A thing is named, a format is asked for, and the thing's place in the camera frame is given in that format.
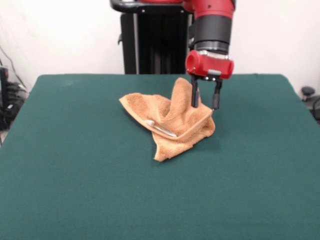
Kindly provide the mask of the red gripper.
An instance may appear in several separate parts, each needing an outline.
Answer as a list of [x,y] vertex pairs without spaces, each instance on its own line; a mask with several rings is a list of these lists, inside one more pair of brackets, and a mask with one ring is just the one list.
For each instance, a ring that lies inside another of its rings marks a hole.
[[215,76],[220,79],[215,80],[214,94],[212,97],[212,109],[218,110],[220,107],[220,92],[222,80],[229,79],[234,71],[234,61],[228,55],[214,53],[207,50],[191,50],[185,59],[186,72],[191,76],[191,106],[199,106],[198,77]]

